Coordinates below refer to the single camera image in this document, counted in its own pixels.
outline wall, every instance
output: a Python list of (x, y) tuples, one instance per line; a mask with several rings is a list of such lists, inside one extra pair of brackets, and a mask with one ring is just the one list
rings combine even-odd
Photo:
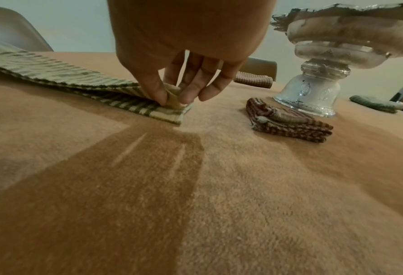
[[(353, 5), (390, 4), (394, 0), (344, 0)], [(275, 14), (287, 13), (292, 8), (320, 8), (333, 0), (278, 0)], [(105, 0), (0, 0), (0, 6), (21, 13), (43, 35), (55, 51), (113, 52), (114, 41), (108, 20)], [(278, 63), (280, 83), (287, 83), (301, 73), (304, 60), (293, 53), (293, 46), (283, 33), (270, 27), (255, 57)], [(403, 58), (388, 60), (370, 70), (353, 69), (341, 80), (342, 96), (373, 95), (389, 99), (403, 86)]]

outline folded green cloth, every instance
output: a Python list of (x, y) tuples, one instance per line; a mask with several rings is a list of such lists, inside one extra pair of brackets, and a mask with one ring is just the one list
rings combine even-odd
[(403, 109), (402, 103), (383, 101), (371, 96), (351, 96), (350, 100), (363, 106), (387, 113), (396, 113), (398, 110)]
[(181, 124), (191, 105), (178, 101), (180, 89), (165, 84), (165, 107), (148, 99), (138, 83), (109, 77), (65, 62), (0, 45), (0, 72), (39, 85), (58, 88), (140, 115)]

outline brown chair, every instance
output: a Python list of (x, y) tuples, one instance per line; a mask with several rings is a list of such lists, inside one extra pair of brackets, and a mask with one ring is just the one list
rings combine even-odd
[(30, 52), (53, 52), (28, 20), (14, 10), (0, 7), (0, 43)]
[(275, 61), (249, 57), (244, 65), (242, 65), (240, 71), (255, 75), (266, 75), (272, 77), (275, 81), (277, 77), (277, 63)]

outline napkin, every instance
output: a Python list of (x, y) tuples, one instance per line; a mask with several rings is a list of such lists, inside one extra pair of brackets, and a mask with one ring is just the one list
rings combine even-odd
[(179, 103), (180, 89), (176, 86), (164, 84), (168, 101), (162, 107), (150, 100), (137, 82), (110, 77), (9, 45), (0, 45), (0, 72), (175, 124), (181, 124), (184, 114), (191, 108), (191, 105)]
[(351, 96), (352, 102), (387, 113), (396, 113), (403, 109), (403, 104), (393, 101), (383, 101), (371, 96)]
[(267, 89), (271, 88), (273, 85), (272, 77), (255, 75), (248, 72), (238, 72), (233, 81), (236, 83)]
[(323, 143), (332, 134), (333, 126), (290, 108), (266, 104), (260, 98), (250, 98), (246, 110), (253, 130)]

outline human hand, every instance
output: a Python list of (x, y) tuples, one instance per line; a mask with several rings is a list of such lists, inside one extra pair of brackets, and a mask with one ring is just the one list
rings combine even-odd
[[(262, 41), (275, 0), (108, 0), (117, 56), (147, 97), (165, 105), (164, 82), (188, 104), (218, 95)], [(220, 74), (209, 84), (217, 72)]]

